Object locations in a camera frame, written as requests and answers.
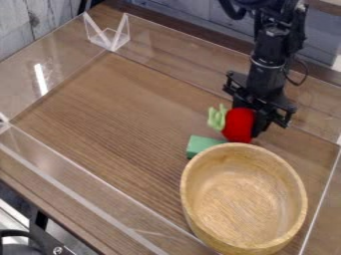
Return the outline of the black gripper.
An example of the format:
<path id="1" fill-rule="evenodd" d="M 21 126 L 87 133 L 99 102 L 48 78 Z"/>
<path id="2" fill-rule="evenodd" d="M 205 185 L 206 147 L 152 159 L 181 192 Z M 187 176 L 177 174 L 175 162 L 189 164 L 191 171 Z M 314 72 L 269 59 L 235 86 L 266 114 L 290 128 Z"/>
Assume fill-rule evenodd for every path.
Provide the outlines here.
<path id="1" fill-rule="evenodd" d="M 246 75 L 229 71 L 222 90 L 233 97 L 231 107 L 234 109 L 249 108 L 254 111 L 251 136 L 258 137 L 271 124 L 277 124 L 282 128 L 289 127 L 292 117 L 297 113 L 297 106 L 285 96 L 284 90 L 273 92 L 270 95 L 258 95 L 246 86 L 246 79 Z"/>

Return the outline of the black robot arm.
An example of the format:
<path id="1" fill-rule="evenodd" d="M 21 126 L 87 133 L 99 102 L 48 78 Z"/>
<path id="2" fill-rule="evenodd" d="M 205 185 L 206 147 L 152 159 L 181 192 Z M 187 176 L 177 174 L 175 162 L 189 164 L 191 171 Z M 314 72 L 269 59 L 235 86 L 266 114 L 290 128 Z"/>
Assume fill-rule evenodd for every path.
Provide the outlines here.
<path id="1" fill-rule="evenodd" d="M 226 73 L 223 91 L 231 109 L 222 118 L 222 134 L 231 142 L 249 142 L 271 125 L 289 126 L 297 106 L 285 96 L 285 86 L 301 86 L 289 78 L 296 53 L 304 48 L 309 5 L 300 0 L 218 0 L 233 20 L 251 16 L 254 49 L 249 73 Z"/>

